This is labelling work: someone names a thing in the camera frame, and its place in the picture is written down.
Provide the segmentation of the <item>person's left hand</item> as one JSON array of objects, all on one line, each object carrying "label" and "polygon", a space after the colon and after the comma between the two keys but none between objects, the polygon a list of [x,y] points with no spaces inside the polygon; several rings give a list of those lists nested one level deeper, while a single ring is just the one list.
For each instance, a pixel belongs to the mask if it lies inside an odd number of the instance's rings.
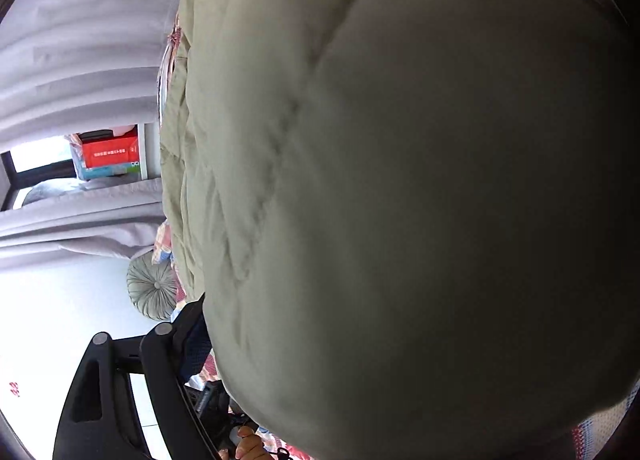
[{"label": "person's left hand", "polygon": [[239,443],[235,447],[235,453],[230,454],[228,449],[218,451],[222,460],[271,460],[272,455],[266,451],[264,443],[248,426],[241,426],[238,430]]}]

